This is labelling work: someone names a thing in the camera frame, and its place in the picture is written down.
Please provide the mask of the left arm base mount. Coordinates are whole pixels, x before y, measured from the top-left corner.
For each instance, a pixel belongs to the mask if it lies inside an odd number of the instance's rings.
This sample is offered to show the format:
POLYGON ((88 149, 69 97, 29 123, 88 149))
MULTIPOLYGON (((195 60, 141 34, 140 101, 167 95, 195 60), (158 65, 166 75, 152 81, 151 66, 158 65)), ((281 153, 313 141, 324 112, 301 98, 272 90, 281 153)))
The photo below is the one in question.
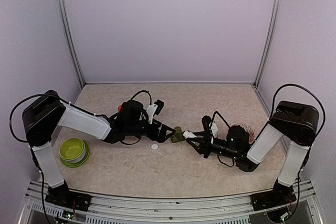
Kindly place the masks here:
POLYGON ((49 190, 45 201, 56 206, 87 212, 91 203, 91 196, 70 190, 49 190))

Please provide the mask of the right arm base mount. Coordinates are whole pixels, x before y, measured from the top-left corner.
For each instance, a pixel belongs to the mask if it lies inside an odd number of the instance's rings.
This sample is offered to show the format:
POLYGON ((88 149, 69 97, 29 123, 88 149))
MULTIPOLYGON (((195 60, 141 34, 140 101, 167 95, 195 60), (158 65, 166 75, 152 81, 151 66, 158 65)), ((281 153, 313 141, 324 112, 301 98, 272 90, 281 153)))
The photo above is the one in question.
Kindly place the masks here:
POLYGON ((294 192, 283 192, 278 190, 252 194, 250 198, 254 211, 282 206, 297 200, 294 192))

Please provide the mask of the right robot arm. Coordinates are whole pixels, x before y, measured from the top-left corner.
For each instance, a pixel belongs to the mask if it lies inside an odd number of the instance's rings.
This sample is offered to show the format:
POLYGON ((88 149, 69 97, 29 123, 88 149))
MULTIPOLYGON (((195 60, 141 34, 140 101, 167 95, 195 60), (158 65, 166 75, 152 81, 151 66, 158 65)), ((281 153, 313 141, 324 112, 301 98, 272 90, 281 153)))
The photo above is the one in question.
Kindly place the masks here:
POLYGON ((281 138, 290 139, 286 160, 276 180, 278 186, 268 194, 269 201, 279 205, 288 198, 288 188, 303 168, 317 136, 318 122, 319 112, 315 107, 281 101, 252 144, 249 133, 240 125, 229 127, 226 139, 218 138, 218 128, 209 116, 202 118, 202 132, 185 131, 183 137, 204 158, 211 153, 230 158, 244 172, 253 172, 281 138))

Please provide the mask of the white small bottle cap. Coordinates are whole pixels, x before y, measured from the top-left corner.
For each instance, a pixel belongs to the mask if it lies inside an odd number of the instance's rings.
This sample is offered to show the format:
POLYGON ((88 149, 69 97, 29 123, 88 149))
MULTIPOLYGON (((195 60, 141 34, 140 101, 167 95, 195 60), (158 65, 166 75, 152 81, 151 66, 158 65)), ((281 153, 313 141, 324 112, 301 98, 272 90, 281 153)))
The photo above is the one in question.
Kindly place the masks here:
POLYGON ((152 144, 151 145, 152 150, 157 150, 158 148, 159 148, 159 146, 157 144, 152 144))

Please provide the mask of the small clear white-capped bottle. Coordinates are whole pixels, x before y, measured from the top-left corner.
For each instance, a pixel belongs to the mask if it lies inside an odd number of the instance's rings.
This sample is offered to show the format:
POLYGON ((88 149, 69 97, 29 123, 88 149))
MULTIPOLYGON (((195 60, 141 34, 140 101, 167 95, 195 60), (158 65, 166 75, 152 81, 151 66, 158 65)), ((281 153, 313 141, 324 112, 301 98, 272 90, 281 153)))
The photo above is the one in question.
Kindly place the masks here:
POLYGON ((183 137, 185 139, 188 139, 188 138, 197 138, 197 136, 193 132, 190 132, 190 131, 184 131, 183 137))

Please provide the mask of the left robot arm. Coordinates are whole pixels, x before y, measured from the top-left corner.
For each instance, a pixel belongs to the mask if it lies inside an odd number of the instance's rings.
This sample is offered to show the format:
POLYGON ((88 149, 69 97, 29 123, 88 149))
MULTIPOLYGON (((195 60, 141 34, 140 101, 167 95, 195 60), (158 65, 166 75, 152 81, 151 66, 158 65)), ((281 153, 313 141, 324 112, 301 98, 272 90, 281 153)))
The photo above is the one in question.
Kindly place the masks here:
POLYGON ((165 142, 175 130, 154 119, 164 102, 150 102, 146 108, 134 98, 123 102, 118 112, 110 117, 94 114, 59 97, 54 90, 35 95, 35 101, 22 113, 26 140, 33 157, 44 175, 53 197, 66 206, 73 201, 73 193, 65 185, 54 157, 51 137, 57 127, 66 127, 114 144, 127 136, 147 137, 158 143, 165 142))

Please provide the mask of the green weekly pill organizer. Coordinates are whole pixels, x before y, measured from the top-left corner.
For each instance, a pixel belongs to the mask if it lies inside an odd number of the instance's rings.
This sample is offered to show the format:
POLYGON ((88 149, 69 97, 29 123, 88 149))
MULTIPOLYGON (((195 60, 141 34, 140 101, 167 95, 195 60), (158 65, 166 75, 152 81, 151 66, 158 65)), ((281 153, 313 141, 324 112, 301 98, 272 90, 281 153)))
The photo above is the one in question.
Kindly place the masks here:
POLYGON ((183 136, 183 131, 180 126, 174 127, 175 133, 170 137, 172 143, 178 143, 185 141, 185 137, 183 136))

